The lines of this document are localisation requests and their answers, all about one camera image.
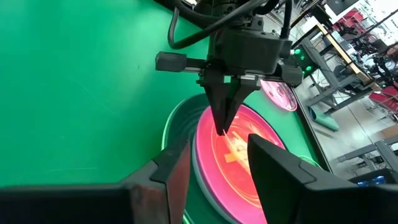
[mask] green surface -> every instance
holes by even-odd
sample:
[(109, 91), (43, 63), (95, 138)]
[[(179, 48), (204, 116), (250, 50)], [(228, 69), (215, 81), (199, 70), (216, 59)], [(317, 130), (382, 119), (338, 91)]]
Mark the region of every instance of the green surface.
[(323, 111), (313, 109), (309, 106), (307, 107), (307, 109), (310, 112), (311, 119), (316, 123), (332, 131), (338, 131), (340, 129), (338, 123), (329, 114), (325, 114)]
[[(203, 93), (192, 73), (154, 69), (171, 15), (151, 0), (0, 1), (0, 185), (117, 182), (155, 156), (173, 108)], [(205, 58), (207, 44), (178, 52)], [(245, 102), (312, 156), (297, 113), (262, 91)]]

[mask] wire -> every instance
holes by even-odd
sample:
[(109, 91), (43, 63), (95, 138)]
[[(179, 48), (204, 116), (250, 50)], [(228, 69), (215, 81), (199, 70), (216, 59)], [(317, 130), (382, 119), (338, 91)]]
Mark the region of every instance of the wire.
[(289, 38), (290, 20), (292, 19), (293, 11), (293, 0), (286, 0), (285, 5), (284, 25), (282, 26), (282, 30), (280, 31), (280, 39)]
[(212, 25), (206, 27), (205, 29), (192, 34), (189, 37), (186, 37), (182, 40), (179, 40), (178, 42), (174, 42), (174, 31), (175, 31), (175, 26), (177, 25), (178, 21), (178, 14), (179, 14), (179, 9), (177, 7), (174, 8), (174, 13), (173, 13), (173, 18), (170, 23), (169, 27), (169, 33), (167, 36), (167, 40), (169, 42), (169, 45), (173, 49), (182, 49), (185, 47), (188, 47), (194, 43), (197, 43), (204, 38), (208, 37), (211, 35), (213, 32), (217, 31), (218, 29), (222, 28), (223, 26), (226, 26), (230, 23), (232, 23), (235, 19), (238, 19), (244, 15), (246, 15), (249, 11), (254, 10), (258, 6), (260, 6), (264, 0), (250, 0), (240, 6), (239, 8), (235, 9), (228, 15), (224, 16), (222, 19), (216, 21)]
[(269, 0), (265, 6), (258, 7), (254, 10), (255, 14), (265, 15), (270, 13), (279, 3), (279, 0)]

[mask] black plastic part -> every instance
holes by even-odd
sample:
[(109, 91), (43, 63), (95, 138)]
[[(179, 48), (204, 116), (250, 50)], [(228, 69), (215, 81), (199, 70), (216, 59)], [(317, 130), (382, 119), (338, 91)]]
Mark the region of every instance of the black plastic part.
[(284, 43), (282, 45), (282, 49), (280, 50), (279, 56), (281, 58), (288, 58), (290, 57), (290, 50), (292, 50), (293, 42), (291, 40), (283, 40)]
[(263, 31), (225, 28), (210, 37), (208, 59), (221, 62), (227, 75), (242, 75), (246, 70), (270, 75), (284, 42)]
[(0, 223), (134, 223), (128, 189), (118, 185), (0, 191)]
[(236, 112), (244, 99), (254, 90), (259, 90), (258, 77), (244, 80), (231, 77), (231, 83), (224, 83), (224, 75), (216, 67), (209, 66), (197, 81), (205, 89), (218, 135), (228, 132)]
[(155, 64), (158, 71), (182, 72), (187, 67), (187, 55), (159, 52)]
[(398, 184), (398, 173), (392, 169), (375, 170), (367, 174), (353, 177), (349, 181), (357, 184), (358, 182), (373, 180), (379, 176), (383, 176), (385, 178), (386, 184)]
[(255, 134), (249, 135), (248, 156), (270, 224), (398, 222), (396, 185), (358, 187)]
[(303, 70), (300, 67), (281, 65), (282, 79), (290, 86), (298, 86), (303, 81)]
[(0, 190), (0, 223), (182, 222), (190, 173), (188, 138), (114, 185)]

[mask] red plate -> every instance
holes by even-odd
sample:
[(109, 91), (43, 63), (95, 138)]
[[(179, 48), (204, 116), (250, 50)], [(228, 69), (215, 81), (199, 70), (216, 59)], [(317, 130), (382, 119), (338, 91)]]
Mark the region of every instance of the red plate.
[(275, 131), (253, 110), (241, 106), (225, 136), (216, 133), (210, 107), (196, 133), (197, 162), (219, 206), (240, 223), (266, 223), (250, 175), (247, 141), (255, 133), (285, 148)]

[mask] metal frame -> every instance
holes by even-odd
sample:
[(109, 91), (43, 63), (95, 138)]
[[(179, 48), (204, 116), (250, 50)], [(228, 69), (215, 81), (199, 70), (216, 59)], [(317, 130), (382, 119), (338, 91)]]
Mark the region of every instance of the metal frame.
[(354, 159), (359, 157), (365, 161), (365, 163), (369, 166), (371, 171), (375, 171), (376, 166), (373, 164), (373, 161), (368, 159), (365, 154), (377, 151), (380, 153), (380, 156), (383, 158), (384, 162), (386, 162), (390, 168), (394, 171), (398, 172), (398, 158), (394, 154), (391, 149), (391, 145), (398, 142), (398, 136), (393, 136), (387, 139), (383, 139), (381, 141), (375, 142), (374, 144), (370, 144), (368, 146), (362, 147), (355, 151), (349, 152), (345, 155), (337, 157), (339, 162), (344, 162), (350, 159)]
[(313, 99), (309, 100), (307, 102), (307, 105), (312, 106), (319, 102), (322, 102), (331, 107), (328, 111), (325, 112), (325, 114), (332, 114), (344, 108), (345, 106), (348, 106), (349, 104), (366, 96), (368, 93), (372, 92), (372, 88), (368, 86), (360, 92), (348, 94), (349, 98), (341, 103), (335, 103), (333, 101), (333, 95), (336, 92), (341, 91), (344, 87), (352, 84), (353, 82), (357, 81), (359, 78), (355, 74), (348, 76), (342, 81), (339, 81), (336, 78), (335, 74), (330, 70), (329, 66), (326, 64), (326, 60), (322, 57), (322, 55), (326, 54), (328, 51), (324, 49), (322, 50), (322, 52), (318, 52), (318, 50), (316, 50), (312, 45), (312, 43), (310, 42), (311, 36), (316, 35), (317, 33), (316, 31), (317, 31), (317, 26), (312, 28), (303, 37), (301, 37), (298, 41), (296, 41), (296, 43), (294, 43), (294, 47), (296, 48), (299, 44), (302, 44), (307, 49), (308, 55), (316, 64), (318, 64), (320, 70), (323, 73), (323, 76), (325, 77), (326, 81), (330, 84), (331, 87), (327, 90), (324, 90), (321, 86), (318, 85), (317, 81), (313, 77), (313, 74), (311, 74), (310, 78), (313, 82), (313, 86), (317, 88), (320, 94), (314, 97)]

